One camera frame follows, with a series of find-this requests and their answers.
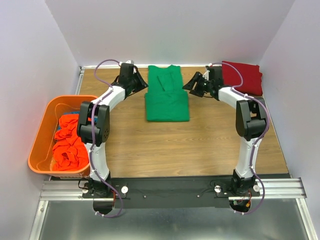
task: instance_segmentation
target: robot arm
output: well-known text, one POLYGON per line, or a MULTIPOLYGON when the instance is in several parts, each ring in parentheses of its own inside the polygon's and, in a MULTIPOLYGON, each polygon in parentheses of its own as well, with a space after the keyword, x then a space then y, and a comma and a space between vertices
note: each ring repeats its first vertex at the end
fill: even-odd
MULTIPOLYGON (((111 85, 112 88, 110 87, 99 98, 81 104, 77 125, 77 134, 89 152, 93 145, 91 115, 94 104, 98 103, 94 113, 96 124, 94 126, 95 146, 92 152, 92 163, 103 180, 110 176, 106 159, 106 141, 110 133, 110 111, 132 93, 137 93, 148 87, 132 61, 121 64, 119 76, 111 85)), ((100 181, 94 172, 90 173, 90 178, 100 181)))
MULTIPOLYGON (((207 66, 206 69, 207 72, 203 75, 196 72, 183 89, 190 90, 190 94, 198 97, 210 93, 216 100, 225 102, 236 110, 235 128, 241 137, 241 144, 238 163, 231 179, 231 189, 236 195, 241 195, 255 185, 256 178, 252 169, 255 170, 258 148, 262 141, 257 139, 266 128, 267 114, 259 104, 224 85, 220 65, 207 66)), ((265 104, 262 97, 257 97, 256 100, 265 104)))

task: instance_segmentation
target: orange basket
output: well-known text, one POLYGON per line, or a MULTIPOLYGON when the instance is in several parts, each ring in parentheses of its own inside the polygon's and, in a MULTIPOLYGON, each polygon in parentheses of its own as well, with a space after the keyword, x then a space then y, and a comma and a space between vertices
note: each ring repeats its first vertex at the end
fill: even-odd
POLYGON ((56 163, 52 148, 56 143, 54 136, 59 126, 59 118, 64 113, 78 112, 83 101, 91 102, 96 98, 91 95, 63 95, 49 102, 28 159, 28 165, 32 171, 58 178, 83 178, 90 175, 89 163, 77 171, 52 171, 56 163))

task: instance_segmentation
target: folded red cloth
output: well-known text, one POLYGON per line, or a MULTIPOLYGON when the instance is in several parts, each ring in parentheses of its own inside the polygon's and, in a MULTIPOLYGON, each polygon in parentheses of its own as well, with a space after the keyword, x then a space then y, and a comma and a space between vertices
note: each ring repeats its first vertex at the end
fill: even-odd
MULTIPOLYGON (((234 66, 243 77, 243 85, 235 89, 244 94, 261 96, 263 94, 261 87, 262 73, 259 71, 259 65, 251 65, 238 62, 222 61, 223 63, 234 66)), ((241 79, 238 73, 230 66, 222 64, 223 83, 229 86, 239 85, 241 79)))
POLYGON ((66 114, 59 119, 61 129, 54 135, 57 142, 52 149, 56 161, 53 171, 77 171, 89 163, 87 149, 77 135, 78 118, 79 114, 66 114))

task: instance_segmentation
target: wooden surface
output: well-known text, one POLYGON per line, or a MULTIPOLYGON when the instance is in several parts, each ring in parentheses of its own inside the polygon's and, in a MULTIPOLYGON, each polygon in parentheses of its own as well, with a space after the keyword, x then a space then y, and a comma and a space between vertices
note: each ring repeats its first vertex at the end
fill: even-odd
MULTIPOLYGON (((148 81, 148 69, 141 68, 148 81)), ((204 68, 181 69, 184 83, 204 68)), ((113 82, 119 69, 99 69, 98 76, 113 82)), ((81 95, 100 96, 108 86, 86 69, 81 95)), ((106 142, 112 177, 162 177, 230 175, 239 157, 240 137, 236 111, 226 103, 189 94, 189 122, 147 122, 144 89, 119 103, 110 113, 106 142)), ((258 174, 287 173, 287 166, 273 127, 263 139, 257 156, 258 174)))

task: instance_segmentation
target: metal floor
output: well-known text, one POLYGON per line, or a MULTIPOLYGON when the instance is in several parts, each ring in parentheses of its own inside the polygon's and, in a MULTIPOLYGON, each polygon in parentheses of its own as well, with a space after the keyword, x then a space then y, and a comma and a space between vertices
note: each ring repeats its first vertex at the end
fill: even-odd
MULTIPOLYGON (((259 199, 252 200, 253 207, 259 199)), ((307 240, 296 199, 265 199, 241 216, 226 208, 126 209, 95 216, 91 201, 50 201, 41 240, 307 240)))

